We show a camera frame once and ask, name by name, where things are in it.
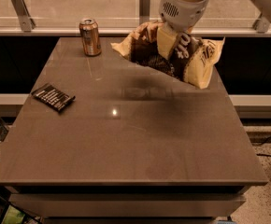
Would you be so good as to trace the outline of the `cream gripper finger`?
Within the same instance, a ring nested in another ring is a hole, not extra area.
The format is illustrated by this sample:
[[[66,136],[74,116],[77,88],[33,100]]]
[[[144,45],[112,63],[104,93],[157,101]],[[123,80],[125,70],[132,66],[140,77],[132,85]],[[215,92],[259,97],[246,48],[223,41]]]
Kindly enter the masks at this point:
[[[180,37],[180,32],[175,31],[168,23],[164,23],[157,30],[158,53],[169,60]]]

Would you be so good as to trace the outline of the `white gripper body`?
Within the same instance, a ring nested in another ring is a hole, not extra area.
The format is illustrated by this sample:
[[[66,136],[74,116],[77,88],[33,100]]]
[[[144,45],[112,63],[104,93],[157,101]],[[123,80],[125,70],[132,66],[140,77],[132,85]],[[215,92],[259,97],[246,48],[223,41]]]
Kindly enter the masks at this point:
[[[184,32],[203,16],[209,0],[161,0],[159,14],[175,31]]]

